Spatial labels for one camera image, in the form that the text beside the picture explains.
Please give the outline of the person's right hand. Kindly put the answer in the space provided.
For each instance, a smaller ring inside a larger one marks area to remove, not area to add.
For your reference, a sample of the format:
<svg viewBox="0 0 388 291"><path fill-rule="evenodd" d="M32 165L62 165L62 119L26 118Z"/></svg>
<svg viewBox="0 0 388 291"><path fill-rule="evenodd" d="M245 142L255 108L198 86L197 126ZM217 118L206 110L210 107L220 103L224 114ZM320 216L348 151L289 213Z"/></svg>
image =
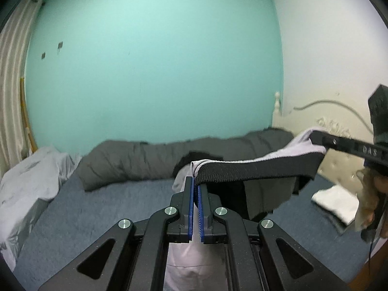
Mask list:
<svg viewBox="0 0 388 291"><path fill-rule="evenodd" d="M360 231L373 221L380 223L382 216L378 216L377 211L379 204L383 204L387 196L387 177L369 168L358 170L356 176L362 184L357 193L359 204L355 217L356 230Z"/></svg>

